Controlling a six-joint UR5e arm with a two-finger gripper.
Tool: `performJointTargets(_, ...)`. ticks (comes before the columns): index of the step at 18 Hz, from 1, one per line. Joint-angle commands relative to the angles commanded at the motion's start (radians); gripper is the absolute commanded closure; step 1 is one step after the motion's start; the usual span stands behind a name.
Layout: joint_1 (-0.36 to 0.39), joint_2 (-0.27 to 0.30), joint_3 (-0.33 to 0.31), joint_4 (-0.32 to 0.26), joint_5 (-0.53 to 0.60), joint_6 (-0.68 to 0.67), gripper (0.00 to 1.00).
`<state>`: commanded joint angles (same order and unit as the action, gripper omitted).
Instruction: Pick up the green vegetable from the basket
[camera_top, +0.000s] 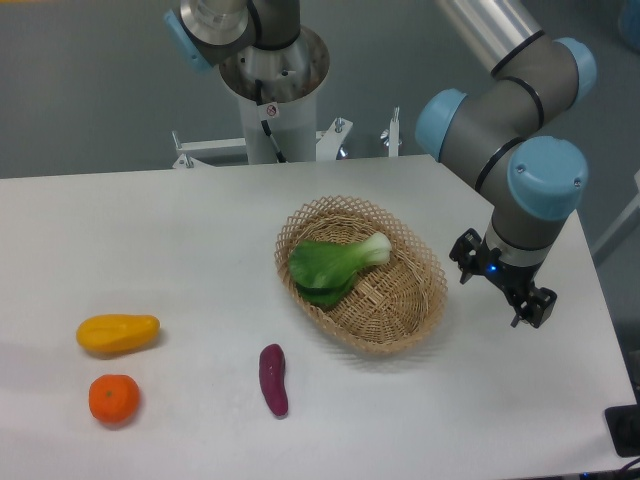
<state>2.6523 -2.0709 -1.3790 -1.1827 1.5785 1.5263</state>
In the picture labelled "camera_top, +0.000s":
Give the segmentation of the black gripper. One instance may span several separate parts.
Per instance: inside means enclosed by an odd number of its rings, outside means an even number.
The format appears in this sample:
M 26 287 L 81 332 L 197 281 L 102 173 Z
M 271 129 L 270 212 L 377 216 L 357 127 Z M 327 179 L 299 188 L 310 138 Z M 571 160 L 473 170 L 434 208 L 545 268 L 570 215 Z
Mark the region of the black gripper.
M 460 271 L 460 283 L 482 275 L 499 288 L 514 309 L 512 328 L 525 323 L 540 328 L 551 316 L 557 294 L 548 288 L 531 286 L 541 264 L 514 266 L 502 260 L 502 251 L 490 248 L 486 241 L 470 228 L 455 242 L 449 253 Z

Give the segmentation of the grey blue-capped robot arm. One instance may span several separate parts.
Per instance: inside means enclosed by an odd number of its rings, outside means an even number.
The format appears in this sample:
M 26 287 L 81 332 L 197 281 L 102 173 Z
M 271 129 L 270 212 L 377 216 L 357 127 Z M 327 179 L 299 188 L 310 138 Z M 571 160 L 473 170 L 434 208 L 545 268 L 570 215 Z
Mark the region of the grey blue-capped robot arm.
M 549 38 L 518 1 L 440 9 L 495 81 L 477 98 L 438 93 L 416 123 L 424 151 L 494 208 L 485 234 L 465 232 L 450 256 L 464 278 L 498 287 L 516 322 L 540 326 L 556 294 L 534 279 L 588 179 L 582 153 L 541 129 L 591 90 L 596 63 L 584 44 Z M 188 63 L 217 68 L 236 96 L 251 163 L 321 159 L 315 96 L 329 54 L 298 2 L 182 1 L 164 22 Z

